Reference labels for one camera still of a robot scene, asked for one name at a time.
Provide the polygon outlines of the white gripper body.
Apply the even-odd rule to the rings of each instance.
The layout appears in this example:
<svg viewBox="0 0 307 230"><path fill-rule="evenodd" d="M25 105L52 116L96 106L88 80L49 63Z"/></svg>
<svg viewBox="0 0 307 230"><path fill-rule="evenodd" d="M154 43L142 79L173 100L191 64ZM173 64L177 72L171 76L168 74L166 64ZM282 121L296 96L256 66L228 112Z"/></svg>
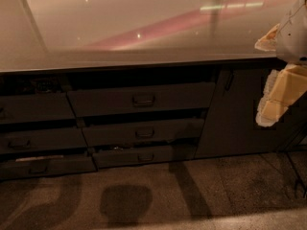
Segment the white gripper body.
<svg viewBox="0 0 307 230"><path fill-rule="evenodd" d="M276 36L276 56L288 63L307 64L307 0L296 0L282 18Z"/></svg>

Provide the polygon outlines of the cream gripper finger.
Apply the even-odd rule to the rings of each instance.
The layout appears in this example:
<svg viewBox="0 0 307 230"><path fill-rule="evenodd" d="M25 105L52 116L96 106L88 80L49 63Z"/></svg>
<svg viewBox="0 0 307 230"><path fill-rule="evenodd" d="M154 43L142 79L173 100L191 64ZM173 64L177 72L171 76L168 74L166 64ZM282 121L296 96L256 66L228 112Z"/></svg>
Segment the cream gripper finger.
<svg viewBox="0 0 307 230"><path fill-rule="evenodd" d="M264 52L274 52L276 50L276 35L279 25L273 26L264 36L257 40L254 48Z"/></svg>
<svg viewBox="0 0 307 230"><path fill-rule="evenodd" d="M287 64L281 71L268 75L255 121L260 127L271 127L291 105L307 91L307 67Z"/></svg>

